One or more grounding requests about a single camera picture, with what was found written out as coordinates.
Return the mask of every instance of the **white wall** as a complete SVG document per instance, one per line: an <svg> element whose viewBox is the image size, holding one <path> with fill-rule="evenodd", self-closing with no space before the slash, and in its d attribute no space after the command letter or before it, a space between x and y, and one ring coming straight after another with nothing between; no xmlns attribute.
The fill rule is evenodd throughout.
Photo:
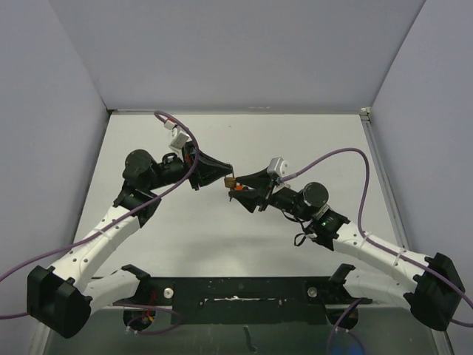
<svg viewBox="0 0 473 355"><path fill-rule="evenodd" d="M373 128L408 238L449 255L473 296L473 1L427 0L375 100ZM473 322L462 304L456 318ZM473 333L450 325L456 354Z"/></svg>
<svg viewBox="0 0 473 355"><path fill-rule="evenodd" d="M107 113L47 0L0 4L0 273L72 240ZM0 285L25 311L29 268ZM27 354L31 318L0 321L0 353Z"/></svg>
<svg viewBox="0 0 473 355"><path fill-rule="evenodd" d="M108 108L275 113L372 104L423 2L50 0Z"/></svg>

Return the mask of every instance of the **black plastic bracket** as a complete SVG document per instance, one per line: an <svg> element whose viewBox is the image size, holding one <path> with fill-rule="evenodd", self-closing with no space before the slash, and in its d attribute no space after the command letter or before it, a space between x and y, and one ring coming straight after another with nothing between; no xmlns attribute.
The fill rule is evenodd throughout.
<svg viewBox="0 0 473 355"><path fill-rule="evenodd" d="M438 272L465 291L457 269L450 258L437 253L432 259L426 257L429 268ZM443 281L425 271L422 276L415 275L417 287L414 293L407 293L404 298L411 305L412 315L424 325L436 331L445 331L453 318L461 297Z"/></svg>
<svg viewBox="0 0 473 355"><path fill-rule="evenodd" d="M318 220L312 222L304 229L306 234L315 234L311 240L320 246L333 251L333 240L338 238L338 230L350 220L332 209L328 209Z"/></svg>
<svg viewBox="0 0 473 355"><path fill-rule="evenodd" d="M76 335L90 317L91 297L84 296L72 285L36 266L27 279L27 312L64 338Z"/></svg>
<svg viewBox="0 0 473 355"><path fill-rule="evenodd" d="M140 191L125 182L120 191L120 194L117 196L115 201L113 201L113 206L122 206L125 209L131 211L137 208L138 206L141 206L143 203L152 200L155 197L156 195L152 192ZM161 200L157 200L156 202L149 204L144 209L141 209L140 211L133 214L133 216L138 217L140 227L143 227L145 223L148 222L148 220L153 216L160 203Z"/></svg>

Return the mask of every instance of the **white arm segment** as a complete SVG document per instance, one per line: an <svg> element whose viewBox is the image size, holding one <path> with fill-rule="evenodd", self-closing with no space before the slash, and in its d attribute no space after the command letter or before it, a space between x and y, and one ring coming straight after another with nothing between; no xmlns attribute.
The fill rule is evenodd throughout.
<svg viewBox="0 0 473 355"><path fill-rule="evenodd" d="M378 269L382 273L391 276L394 280L403 285L408 292L415 291L417 283L413 280L413 277L416 274L422 275L424 273L423 269L371 245L368 241L364 241L358 231L357 225L354 223L350 222L344 224L337 233L339 237L333 240L334 251L355 257ZM371 240L386 246L396 254L402 254L424 266L429 265L424 259L426 255L407 251L374 235L367 235Z"/></svg>
<svg viewBox="0 0 473 355"><path fill-rule="evenodd" d="M124 270L91 282L84 291L85 296L92 297L90 314L115 301L133 297L139 284L135 275Z"/></svg>
<svg viewBox="0 0 473 355"><path fill-rule="evenodd" d="M347 275L345 280L343 287L351 297L370 298L380 303L410 310L410 304L404 299L407 289L387 275L355 269Z"/></svg>
<svg viewBox="0 0 473 355"><path fill-rule="evenodd" d="M100 231L104 226L127 212L129 210L121 206L110 207L101 222L85 238ZM98 268L127 237L138 229L140 229L140 223L137 217L130 216L122 220L108 231L102 232L94 240L75 247L61 259L55 261L51 265L55 268L53 273L63 280L73 278L75 280L73 285L80 292L84 292L87 283L92 279Z"/></svg>

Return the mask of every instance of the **metal frame edge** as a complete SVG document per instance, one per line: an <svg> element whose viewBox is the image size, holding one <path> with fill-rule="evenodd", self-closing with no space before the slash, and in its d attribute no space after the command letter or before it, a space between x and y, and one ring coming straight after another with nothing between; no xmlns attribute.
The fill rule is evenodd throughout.
<svg viewBox="0 0 473 355"><path fill-rule="evenodd" d="M410 249L409 241L404 230L401 215L399 213L398 205L395 201L395 196L392 191L391 183L389 181L388 174L384 168L381 155L379 153L378 144L371 127L372 113L371 107L366 107L359 112L361 125L363 126L364 134L366 135L368 147L370 148L375 169L378 174L379 182L381 184L381 191L383 192L384 201L387 205L389 218L391 220L392 227L396 240L399 245L402 245L406 249ZM439 355L454 355L452 343L450 342L449 335L446 331L434 331L432 330L432 336L437 348Z"/></svg>

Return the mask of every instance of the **purple cable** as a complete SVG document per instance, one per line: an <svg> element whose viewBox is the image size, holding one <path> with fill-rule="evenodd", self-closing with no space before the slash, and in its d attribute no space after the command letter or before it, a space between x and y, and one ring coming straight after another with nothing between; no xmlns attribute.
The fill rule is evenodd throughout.
<svg viewBox="0 0 473 355"><path fill-rule="evenodd" d="M133 304L130 304L130 303L121 303L121 302L115 302L115 303L113 303L113 305L120 306L120 307L128 307L128 308L147 309L147 310L150 310L150 311L159 311L159 312L173 314L173 315L179 317L179 321L176 324L170 325L169 327L167 327L165 329L161 329L159 331L138 331L139 335L159 335L159 334L167 333L168 331L172 331L173 329L179 327L181 325L181 323L183 322L183 319L184 319L184 317L181 313L173 311L172 309L156 307L156 306L153 306L153 305L133 305ZM139 316L139 317L135 317L135 318L131 319L126 324L126 326L131 327L131 324L134 321L139 320L142 317L143 316Z"/></svg>
<svg viewBox="0 0 473 355"><path fill-rule="evenodd" d="M29 314L27 312L17 313L17 314L8 314L6 316L0 316L0 320L12 320L14 318L21 318L25 316L29 316Z"/></svg>
<svg viewBox="0 0 473 355"><path fill-rule="evenodd" d="M194 146L195 146L195 159L194 159L194 162L192 163L192 166L191 168L189 169L189 171L184 175L184 177L179 180L177 183L175 183L173 186L171 186L169 189L165 190L161 195L158 195L154 198L152 198L150 201L148 202L145 202L141 205L139 205L138 207L136 207L135 209L131 210L130 212L127 212L125 213L123 216L117 218L114 222L111 222L110 224L104 226L102 228L101 231L98 231L96 233L94 233L93 235L91 235L90 237L87 237L85 239L82 239L81 241L77 242L77 243L73 243L73 244L70 244L68 246L63 246L61 248L57 248L57 249L54 249L52 251L48 251L47 253L44 253L44 254L41 254L41 255L38 255L36 257L33 257L31 259L28 259L26 261L24 261L23 263L21 264L18 264L17 266L15 266L14 268L8 270L7 272L5 272L3 275L0 276L0 283L1 281L5 280L7 277L9 277L11 274L17 272L20 268L24 268L25 266L31 264L31 263L34 263L35 261L38 261L38 260L41 260L41 259L44 259L45 257L50 257L54 254L57 254L57 253L61 253L63 251L69 251L70 249L72 248L75 248L76 246L82 246L83 244L86 244L88 242L90 242L91 240L94 240L96 237L98 237L99 235L101 235L101 232L102 231L108 231L109 229L111 229L111 227L113 227L114 225L118 224L119 222L121 222L122 220L130 217L131 215L135 214L136 212L140 211L141 209L144 209L145 207L147 207L148 205L151 205L152 203L155 203L156 201L158 200L161 200L163 197L165 197L166 195L168 195L169 193L173 192L175 189L177 189L180 185L182 185L184 183L184 181L186 181L188 179L189 176L191 176L191 174L194 172L194 170L197 168L197 162L199 161L199 157L200 157L200 151L199 151L199 144L197 143L197 139L195 138L195 136L192 134L192 132L189 130L189 128L187 128L186 126L184 126L184 124L182 122L180 122L177 118L175 118L174 116L166 113L166 112L163 112L163 111L155 111L154 112L154 115L156 116L156 118L158 120L160 120L161 122L165 123L167 120L170 120L171 122L174 122L176 123L178 126L180 126L184 132L186 132L189 137L192 139L192 141L194 142ZM9 314L9 315L6 315L6 316L0 316L0 320L10 320L12 318L19 318L19 317L23 317L24 315L26 315L25 313L19 313L19 314Z"/></svg>
<svg viewBox="0 0 473 355"><path fill-rule="evenodd" d="M295 174L292 174L292 175L288 175L287 177L284 177L281 179L282 182L285 182L285 181L289 181L289 180L292 180L294 178L297 178L298 176L300 176L301 174L305 173L307 170L313 168L315 165L317 165L318 163L322 162L323 160L333 156L333 155L336 155L336 154L339 154L339 153L343 153L343 152L356 152L358 154L361 155L361 157L363 158L363 161L364 161L364 165L365 165L365 180L364 180L364 188L363 188L363 194L361 195L361 202L360 202L360 207L358 209L358 217L357 217L357 223L358 223L358 230L360 232L360 235L367 240L367 242L383 251L385 251L386 253L388 254L391 254L391 255L394 255L394 256L398 256L398 253L396 251L393 251L389 248L387 248L386 246L383 246L373 240L371 240L370 238L368 238L368 236L366 236L363 228L361 227L361 217L363 216L363 208L364 208L364 202L367 198L367 193L368 193L368 184L370 182L370 163L368 162L368 158L366 156L366 154L364 154L364 152L358 148L342 148L342 149L337 149L337 150L334 150L333 152L330 152L330 153L327 153L326 155L323 155L322 157L320 157L319 159L313 161L312 163L310 163L309 165L307 165L305 168L303 168L302 170L299 170L298 172L296 172ZM468 305L470 306L471 309L473 309L473 301L470 300L468 298L468 296L466 296L466 294L461 291L456 285L454 285L450 280L448 280L446 277L444 277L443 275L439 274L438 272L436 272L435 270L432 270L431 268L427 267L427 266L424 266L420 263L418 263L417 261L415 260L412 260L410 259L409 257L406 257L405 255L400 255L399 256L400 259L404 260L404 261L407 261L408 263L410 264L413 264L414 266L417 266L418 268L421 268L422 270L434 275L435 277L437 277L439 280L443 281L445 284L448 285L448 287L452 288L455 292L457 292L457 294L460 295L461 298L463 298L466 303L468 303ZM467 328L473 328L473 323L467 323L467 322L462 322L460 320L455 320L455 319L452 319L451 321L452 323L454 324L457 324L457 325L461 325L463 327L467 327Z"/></svg>
<svg viewBox="0 0 473 355"><path fill-rule="evenodd" d="M341 316L337 319L337 321L333 325L332 330L330 331L330 334L329 334L328 339L327 339L327 354L330 353L330 342L332 341L333 335L335 334L335 330L340 325L341 321L346 317L346 315L352 309L356 308L356 306L359 305L362 300L363 300L362 298L358 298L358 299L355 300L355 302L353 302L351 305L349 305L347 307L347 309L344 310L344 312L341 314Z"/></svg>
<svg viewBox="0 0 473 355"><path fill-rule="evenodd" d="M363 342L361 341L360 337L357 336L355 333L353 333L352 331L349 331L348 329L345 329L345 328L340 328L338 327L338 329L341 329L343 331L345 331L345 333L347 333L348 335L350 335L357 343L358 345L360 346L361 348L361 351L363 351L363 354L366 355L366 352L367 352L367 349L364 347L364 344Z"/></svg>

